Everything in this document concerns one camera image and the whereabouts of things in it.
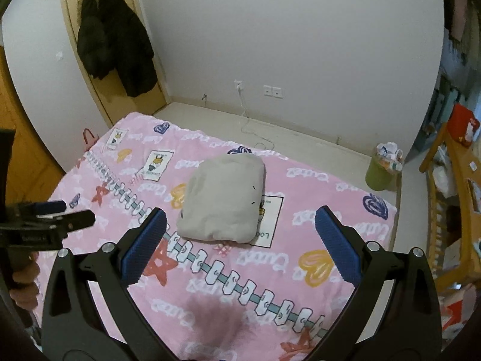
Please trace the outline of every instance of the beige floor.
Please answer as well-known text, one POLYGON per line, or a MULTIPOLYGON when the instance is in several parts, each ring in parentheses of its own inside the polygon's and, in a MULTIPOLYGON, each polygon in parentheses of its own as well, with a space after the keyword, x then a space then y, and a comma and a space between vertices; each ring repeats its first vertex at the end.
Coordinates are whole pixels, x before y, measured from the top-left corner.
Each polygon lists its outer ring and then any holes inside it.
MULTIPOLYGON (((223 140, 235 141, 256 148, 272 149, 270 142, 253 134, 241 132, 247 119, 238 115, 183 103, 172 103, 155 116, 171 121, 182 128, 202 130, 209 136, 223 140)), ((257 135, 269 139, 274 143, 276 152, 303 162, 314 169, 333 174, 366 191, 372 191, 364 180, 370 160, 366 155, 319 138, 256 120, 250 120, 243 131, 255 131, 257 135)), ((422 156, 419 156, 406 164, 403 169, 401 206, 394 243, 394 250, 398 252, 408 252, 415 246, 424 250, 427 245, 427 184, 425 176, 418 171, 421 161, 422 156)), ((396 193, 392 191, 374 193, 392 205, 396 204, 396 193)), ((389 299, 390 289, 391 283, 386 283, 360 339, 368 338, 376 330, 389 299)))

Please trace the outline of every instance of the cable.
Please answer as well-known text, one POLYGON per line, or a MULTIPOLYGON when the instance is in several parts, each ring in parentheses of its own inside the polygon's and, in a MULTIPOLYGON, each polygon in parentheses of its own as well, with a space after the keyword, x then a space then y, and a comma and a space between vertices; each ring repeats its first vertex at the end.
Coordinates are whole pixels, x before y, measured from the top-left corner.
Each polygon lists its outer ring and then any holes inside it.
MULTIPOLYGON (((276 145, 271 141, 269 140, 268 138, 265 138, 265 137, 262 137, 260 135, 258 135, 257 133, 255 132, 250 132, 250 131, 245 131, 244 128, 249 124, 249 121, 251 121, 251 118, 249 117, 249 115, 247 114, 247 109, 245 108, 245 104, 244 104, 244 96, 242 95, 242 90, 241 90, 241 85, 240 84, 237 84, 237 93, 239 94, 239 99, 240 99, 240 105, 242 107, 242 115, 241 117, 246 117, 247 118, 247 121, 244 123, 244 125, 242 126, 242 128, 240 128, 240 131, 242 133, 246 133, 246 134, 252 134, 256 137, 259 137, 261 138, 262 140, 264 141, 267 141, 267 142, 270 142, 272 144, 272 148, 269 149, 269 150, 274 150, 274 148, 276 147, 276 145)), ((263 145, 264 146, 264 150, 267 150, 267 147, 265 146, 265 144, 263 142, 258 142, 254 145, 254 148, 257 148, 257 145, 263 145)))

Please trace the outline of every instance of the beige folded clothing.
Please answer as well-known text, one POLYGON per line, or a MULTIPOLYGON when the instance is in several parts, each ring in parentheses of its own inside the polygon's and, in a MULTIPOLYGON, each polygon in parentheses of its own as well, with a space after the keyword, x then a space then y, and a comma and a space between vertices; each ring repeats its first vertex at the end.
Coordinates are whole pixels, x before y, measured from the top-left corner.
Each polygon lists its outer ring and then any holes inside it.
POLYGON ((186 238, 250 242, 257 232, 265 167, 252 153, 203 161, 187 183, 177 233, 186 238))

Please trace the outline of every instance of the yellow heart print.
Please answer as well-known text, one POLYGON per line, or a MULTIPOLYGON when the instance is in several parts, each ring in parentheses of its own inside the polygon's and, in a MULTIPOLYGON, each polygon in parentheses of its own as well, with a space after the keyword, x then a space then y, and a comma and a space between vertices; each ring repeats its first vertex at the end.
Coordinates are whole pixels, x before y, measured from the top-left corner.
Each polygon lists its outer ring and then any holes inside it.
POLYGON ((117 153, 117 162, 122 162, 124 159, 132 153, 131 149, 122 149, 119 150, 119 153, 117 153))
POLYGON ((172 195, 170 205, 172 205, 174 209, 182 209, 184 205, 185 186, 185 183, 181 183, 170 192, 170 195, 172 195))
POLYGON ((307 271, 305 283, 315 288, 329 278, 334 262, 326 250, 314 250, 301 255, 299 267, 307 271))

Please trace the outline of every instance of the green trash can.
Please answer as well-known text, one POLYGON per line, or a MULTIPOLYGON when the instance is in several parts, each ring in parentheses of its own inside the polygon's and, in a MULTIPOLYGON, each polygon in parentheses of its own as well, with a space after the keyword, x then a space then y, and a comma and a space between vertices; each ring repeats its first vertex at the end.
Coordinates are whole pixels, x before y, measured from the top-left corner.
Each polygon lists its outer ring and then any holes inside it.
POLYGON ((381 157, 377 153, 372 155, 366 172, 366 184, 374 191, 386 190, 395 177, 395 173, 385 169, 379 160, 381 157))

